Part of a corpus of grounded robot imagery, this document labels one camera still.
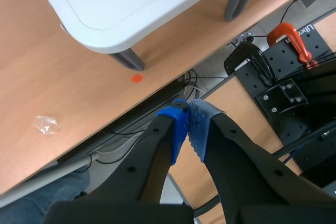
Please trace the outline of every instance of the white table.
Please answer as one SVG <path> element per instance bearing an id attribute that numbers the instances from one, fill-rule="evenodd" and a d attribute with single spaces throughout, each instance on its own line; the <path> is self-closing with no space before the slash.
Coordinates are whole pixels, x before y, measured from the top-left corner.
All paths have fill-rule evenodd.
<path id="1" fill-rule="evenodd" d="M 144 63 L 130 47 L 198 1 L 49 0 L 75 40 L 135 70 L 143 70 Z M 238 16 L 247 1 L 229 0 L 226 20 Z"/>

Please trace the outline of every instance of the light blue textured pad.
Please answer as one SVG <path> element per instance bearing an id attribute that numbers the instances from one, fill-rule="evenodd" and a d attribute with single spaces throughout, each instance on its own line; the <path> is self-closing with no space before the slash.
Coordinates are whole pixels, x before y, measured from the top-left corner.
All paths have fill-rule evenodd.
<path id="1" fill-rule="evenodd" d="M 198 154 L 201 162 L 204 162 L 206 153 L 206 143 L 209 133 L 210 120 L 214 115 L 224 113 L 212 104 L 194 99 L 189 103 L 190 122 L 189 122 L 189 141 L 194 151 Z"/>

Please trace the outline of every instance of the desk surface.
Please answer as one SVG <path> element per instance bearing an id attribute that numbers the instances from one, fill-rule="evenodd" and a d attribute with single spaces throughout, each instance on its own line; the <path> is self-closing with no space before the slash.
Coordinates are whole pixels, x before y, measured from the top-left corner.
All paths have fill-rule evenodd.
<path id="1" fill-rule="evenodd" d="M 336 13 L 316 23 L 315 28 L 335 51 Z M 236 77 L 217 89 L 206 101 L 225 111 L 256 144 L 270 153 L 282 147 L 279 138 Z M 293 160 L 290 160 L 287 166 L 296 174 L 301 173 Z M 217 195 L 210 174 L 189 141 L 184 142 L 176 165 L 171 167 L 170 173 L 193 208 L 203 205 Z M 202 223 L 225 222 L 220 204 L 199 218 Z"/>
<path id="2" fill-rule="evenodd" d="M 0 0 L 0 194 L 139 104 L 289 0 L 250 0 L 233 22 L 227 0 L 201 0 L 137 43 L 135 71 L 65 34 L 47 0 Z M 43 135 L 37 115 L 60 131 Z"/>

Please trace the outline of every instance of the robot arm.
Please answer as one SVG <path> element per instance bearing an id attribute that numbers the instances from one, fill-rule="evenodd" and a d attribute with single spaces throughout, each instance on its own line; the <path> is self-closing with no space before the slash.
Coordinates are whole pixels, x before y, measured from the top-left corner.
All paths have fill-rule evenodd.
<path id="1" fill-rule="evenodd" d="M 164 180 L 189 131 L 227 223 L 332 223 L 336 200 L 296 176 L 224 112 L 201 100 L 158 113 L 130 154 L 96 190 L 57 202 L 46 224 L 193 223 L 186 205 L 159 205 Z"/>

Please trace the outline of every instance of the orange piece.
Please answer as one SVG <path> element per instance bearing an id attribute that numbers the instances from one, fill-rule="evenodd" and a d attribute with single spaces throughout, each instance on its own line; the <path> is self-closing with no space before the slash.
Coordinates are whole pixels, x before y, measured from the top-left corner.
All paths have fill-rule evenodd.
<path id="1" fill-rule="evenodd" d="M 140 81 L 142 81 L 143 76 L 141 74 L 136 74 L 135 76 L 132 77 L 131 81 L 134 81 L 135 83 L 139 83 Z"/>
<path id="2" fill-rule="evenodd" d="M 267 43 L 271 47 L 282 35 L 286 35 L 289 41 L 294 46 L 299 54 L 299 61 L 307 63 L 311 61 L 311 53 L 306 50 L 306 47 L 295 27 L 290 23 L 280 23 L 273 31 L 267 35 Z"/>

